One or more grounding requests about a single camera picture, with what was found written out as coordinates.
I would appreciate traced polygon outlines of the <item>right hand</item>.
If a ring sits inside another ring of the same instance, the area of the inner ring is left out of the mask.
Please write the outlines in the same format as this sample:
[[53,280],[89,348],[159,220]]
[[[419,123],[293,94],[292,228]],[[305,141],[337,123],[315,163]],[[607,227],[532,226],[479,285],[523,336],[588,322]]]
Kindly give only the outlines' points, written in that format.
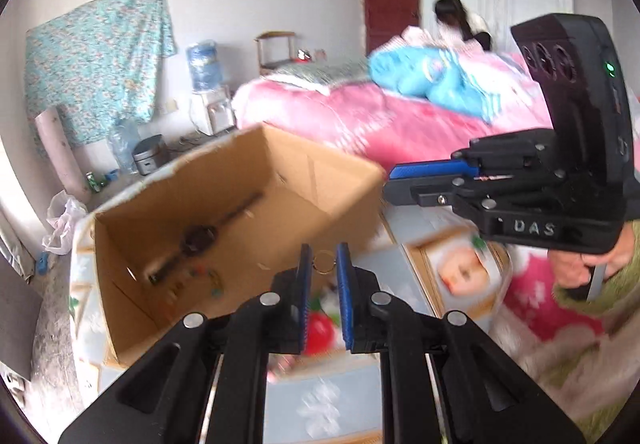
[[549,250],[548,260],[554,281],[565,289],[574,289],[587,285],[590,281],[590,268],[605,265],[606,278],[609,278],[627,266],[636,249],[634,223],[628,222],[620,232],[614,248],[603,254],[581,254],[574,252]]

